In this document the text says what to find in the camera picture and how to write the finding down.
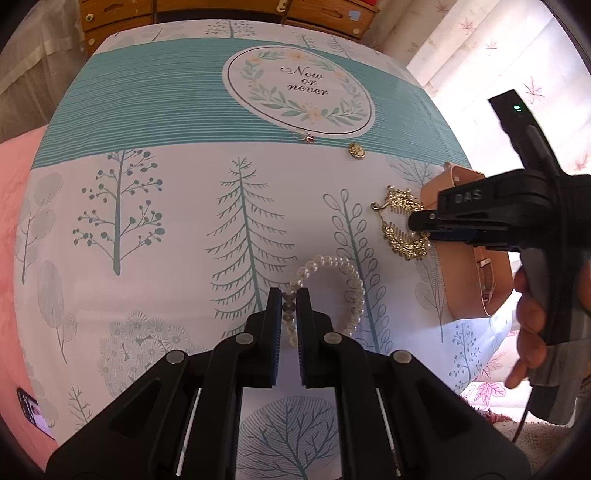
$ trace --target circular label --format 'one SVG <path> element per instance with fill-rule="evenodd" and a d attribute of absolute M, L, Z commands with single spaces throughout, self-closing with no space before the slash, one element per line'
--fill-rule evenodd
<path fill-rule="evenodd" d="M 226 89 L 258 117 L 318 137 L 357 137 L 375 120 L 363 85 L 336 63 L 297 47 L 242 50 L 224 65 Z"/>

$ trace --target wooden cabinet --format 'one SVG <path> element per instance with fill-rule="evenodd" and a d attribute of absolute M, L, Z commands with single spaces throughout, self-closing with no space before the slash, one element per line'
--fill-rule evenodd
<path fill-rule="evenodd" d="M 144 15 L 143 17 L 128 18 L 127 20 L 121 20 L 119 22 L 110 23 L 103 27 L 89 30 L 84 34 L 86 51 L 88 52 L 88 55 L 92 55 L 95 50 L 99 48 L 99 45 L 111 35 L 123 30 L 129 30 L 130 28 L 151 25 L 152 23 L 154 23 L 154 17 L 152 15 Z"/>
<path fill-rule="evenodd" d="M 86 0 L 80 4 L 82 30 L 153 13 L 152 0 Z"/>
<path fill-rule="evenodd" d="M 159 12 L 241 10 L 264 14 L 266 18 L 272 14 L 285 25 L 351 40 L 361 38 L 379 12 L 362 0 L 79 0 L 79 4 L 89 55 L 114 33 L 154 23 Z"/>
<path fill-rule="evenodd" d="M 331 30 L 329 28 L 321 27 L 319 25 L 313 25 L 306 22 L 300 22 L 299 20 L 292 20 L 291 18 L 286 18 L 283 22 L 284 25 L 290 25 L 292 27 L 300 27 L 300 28 L 307 28 L 308 30 L 316 30 L 317 32 L 324 32 L 329 33 L 331 35 L 337 35 L 338 37 L 346 38 L 347 40 L 357 41 L 357 38 L 350 37 L 347 34 L 337 32 L 336 30 Z"/>
<path fill-rule="evenodd" d="M 157 12 L 174 10 L 247 10 L 280 15 L 285 11 L 285 0 L 157 0 Z"/>
<path fill-rule="evenodd" d="M 287 18 L 360 38 L 378 11 L 361 0 L 292 0 Z"/>

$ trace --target human hand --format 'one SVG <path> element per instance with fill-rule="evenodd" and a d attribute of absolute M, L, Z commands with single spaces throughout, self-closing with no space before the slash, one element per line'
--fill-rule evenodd
<path fill-rule="evenodd" d="M 577 288 L 581 304 L 591 311 L 591 266 L 589 264 L 581 270 Z M 519 385 L 527 376 L 528 368 L 538 368 L 544 363 L 548 353 L 546 344 L 539 336 L 546 323 L 546 313 L 530 295 L 523 268 L 515 275 L 515 290 L 523 294 L 517 304 L 517 320 L 521 325 L 517 337 L 519 360 L 505 380 L 507 388 L 515 388 Z M 589 362 L 586 377 L 589 375 L 591 375 L 591 362 Z"/>

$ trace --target gold hair comb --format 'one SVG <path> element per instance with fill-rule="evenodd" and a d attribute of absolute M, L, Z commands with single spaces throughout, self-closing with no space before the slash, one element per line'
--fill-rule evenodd
<path fill-rule="evenodd" d="M 382 219 L 382 232 L 384 238 L 392 251 L 401 257 L 411 260 L 413 258 L 422 258 L 427 255 L 428 248 L 431 246 L 429 234 L 426 232 L 406 233 L 396 227 L 392 222 L 388 223 L 382 213 L 387 207 L 390 211 L 400 215 L 409 216 L 413 212 L 423 210 L 423 205 L 410 192 L 410 190 L 399 190 L 394 185 L 388 185 L 388 194 L 384 203 L 380 205 L 377 202 L 371 204 L 371 208 L 379 213 Z"/>

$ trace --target white curtain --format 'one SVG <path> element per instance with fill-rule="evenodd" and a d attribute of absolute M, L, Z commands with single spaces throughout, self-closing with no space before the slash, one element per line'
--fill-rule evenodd
<path fill-rule="evenodd" d="M 382 0 L 363 43 L 433 98 L 473 168 L 520 168 L 487 99 L 515 89 L 569 173 L 591 172 L 591 76 L 540 0 Z"/>
<path fill-rule="evenodd" d="M 77 0 L 39 0 L 0 52 L 0 142 L 49 123 L 86 62 Z"/>

